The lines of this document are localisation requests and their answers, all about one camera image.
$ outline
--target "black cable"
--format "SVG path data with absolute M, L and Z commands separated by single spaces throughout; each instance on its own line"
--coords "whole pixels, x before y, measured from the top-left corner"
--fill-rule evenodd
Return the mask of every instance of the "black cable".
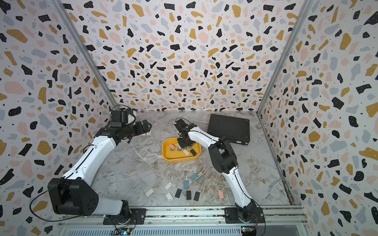
M 30 204 L 29 204 L 29 209 L 30 209 L 30 212 L 31 212 L 35 217 L 37 217 L 38 219 L 41 219 L 41 220 L 43 220 L 43 221 L 47 221 L 47 222 L 65 221 L 65 220 L 69 220 L 69 219 L 73 219 L 73 218 L 79 217 L 79 216 L 74 216 L 74 217 L 70 217 L 70 218 L 66 218 L 66 219 L 60 219 L 60 220 L 56 220 L 56 221 L 51 221 L 51 220 L 46 220 L 46 219 L 44 219 L 44 218 L 41 218 L 41 217 L 37 216 L 37 215 L 33 212 L 33 210 L 31 209 L 31 204 L 32 204 L 32 203 L 33 203 L 33 202 L 34 202 L 39 196 L 41 196 L 41 195 L 45 194 L 46 192 L 50 191 L 52 188 L 55 188 L 55 187 L 58 186 L 60 183 L 62 183 L 65 179 L 62 179 L 62 181 L 60 181 L 59 183 L 57 183 L 57 184 L 54 185 L 53 187 L 51 187 L 51 188 L 49 188 L 48 190 L 44 191 L 43 193 L 39 194 L 38 196 L 36 196 L 36 197 L 30 202 Z
M 89 145 L 87 145 L 87 146 L 85 146 L 82 150 L 83 150 L 83 154 L 85 153 L 85 149 L 87 148 L 87 147 L 89 147 L 89 146 L 95 146 L 94 144 L 89 144 Z
M 264 212 L 262 213 L 262 216 L 264 217 L 264 233 L 262 235 L 260 235 L 260 236 L 263 236 L 265 234 L 265 230 L 266 230 L 266 222 L 265 222 L 265 214 L 264 214 Z
M 175 122 L 178 120 L 178 119 L 184 119 L 184 120 L 186 120 L 186 121 L 188 121 L 187 119 L 185 119 L 185 118 L 182 118 L 182 117 L 179 117 L 179 118 L 176 118 L 175 119 Z

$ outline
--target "terrazzo wallpaper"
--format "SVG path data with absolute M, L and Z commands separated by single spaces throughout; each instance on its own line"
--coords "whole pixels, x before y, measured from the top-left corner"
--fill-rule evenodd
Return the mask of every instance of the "terrazzo wallpaper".
M 255 110 L 303 1 L 64 0 L 118 103 Z
M 49 1 L 0 0 L 0 235 L 53 235 L 29 210 L 109 116 L 108 101 Z M 32 205 L 55 220 L 48 193 Z
M 377 23 L 377 1 L 314 1 L 261 115 L 314 235 L 378 235 Z

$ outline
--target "yellow tray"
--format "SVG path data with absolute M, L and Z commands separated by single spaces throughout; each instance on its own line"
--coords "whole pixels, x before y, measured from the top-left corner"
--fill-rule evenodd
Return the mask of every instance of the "yellow tray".
M 173 144 L 173 145 L 176 146 L 174 151 L 170 150 L 170 147 L 169 147 L 170 144 Z M 195 155 L 195 156 L 193 156 L 192 154 L 187 156 L 183 152 L 183 150 L 178 151 L 177 150 L 177 148 L 178 148 L 177 144 L 178 144 L 177 138 L 167 139 L 163 143 L 163 158 L 169 163 L 196 160 L 201 154 L 201 145 L 199 145 L 198 143 L 195 143 L 192 146 L 192 149 L 194 149 L 195 152 L 197 153 L 197 155 Z

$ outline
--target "gray marble surface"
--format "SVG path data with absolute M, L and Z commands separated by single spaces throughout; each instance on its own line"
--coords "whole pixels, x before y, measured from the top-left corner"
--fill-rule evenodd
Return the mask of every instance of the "gray marble surface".
M 288 198 L 274 159 L 264 137 L 256 113 L 222 113 L 226 116 L 250 120 L 251 141 L 248 145 L 232 143 L 237 155 L 242 181 L 260 205 L 289 205 Z M 207 131 L 210 113 L 137 113 L 137 120 L 148 120 L 152 124 L 152 137 L 134 137 L 130 144 L 126 141 L 108 155 L 93 184 L 99 196 L 128 200 L 131 206 L 192 206 L 192 205 L 234 205 L 234 196 L 226 180 L 212 166 L 207 148 L 201 149 L 197 160 L 168 163 L 162 156 L 164 140 L 177 137 L 174 121 L 183 117 Z M 202 184 L 191 181 L 197 173 L 206 179 Z M 183 181 L 189 180 L 192 200 L 186 200 Z M 171 181 L 173 186 L 164 186 Z M 150 189 L 154 193 L 147 197 Z M 180 198 L 175 198 L 177 189 L 182 189 Z M 225 199 L 220 200 L 218 190 L 223 190 Z M 200 192 L 199 201 L 194 201 L 195 192 Z M 169 202 L 170 192 L 174 200 Z

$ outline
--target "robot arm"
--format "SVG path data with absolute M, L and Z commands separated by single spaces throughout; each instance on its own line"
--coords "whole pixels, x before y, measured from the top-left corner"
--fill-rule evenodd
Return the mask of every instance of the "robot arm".
M 208 148 L 211 163 L 226 178 L 234 194 L 239 218 L 244 222 L 249 222 L 256 210 L 256 204 L 240 178 L 236 155 L 227 138 L 214 137 L 193 123 L 186 124 L 182 119 L 175 122 L 175 127 L 180 135 L 177 141 L 181 147 L 192 146 L 198 142 Z
M 135 123 L 135 111 L 131 109 L 111 111 L 109 126 L 101 128 L 79 161 L 61 178 L 53 178 L 48 189 L 56 214 L 89 216 L 112 215 L 113 220 L 124 223 L 130 218 L 125 200 L 99 197 L 91 188 L 97 172 L 106 156 L 123 139 L 129 139 L 151 130 L 147 121 Z

